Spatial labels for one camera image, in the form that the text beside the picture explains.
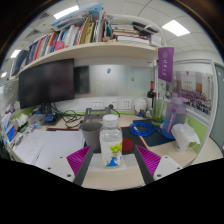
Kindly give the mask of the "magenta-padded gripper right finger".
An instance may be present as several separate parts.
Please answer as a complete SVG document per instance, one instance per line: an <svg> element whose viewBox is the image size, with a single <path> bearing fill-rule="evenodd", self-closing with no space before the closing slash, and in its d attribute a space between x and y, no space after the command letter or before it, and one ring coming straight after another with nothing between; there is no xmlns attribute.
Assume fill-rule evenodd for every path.
<svg viewBox="0 0 224 224"><path fill-rule="evenodd" d="M159 156L139 145L134 147L134 155L145 184L150 184L182 169L182 166L168 155Z"/></svg>

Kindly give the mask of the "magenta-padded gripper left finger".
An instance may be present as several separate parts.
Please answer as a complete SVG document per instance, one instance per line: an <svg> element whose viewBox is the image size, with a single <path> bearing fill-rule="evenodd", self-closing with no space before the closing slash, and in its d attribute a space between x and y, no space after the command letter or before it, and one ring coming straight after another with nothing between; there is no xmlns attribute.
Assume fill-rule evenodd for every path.
<svg viewBox="0 0 224 224"><path fill-rule="evenodd" d="M60 157L49 164L45 170L67 181L81 186L93 156L91 146L86 146L67 157Z"/></svg>

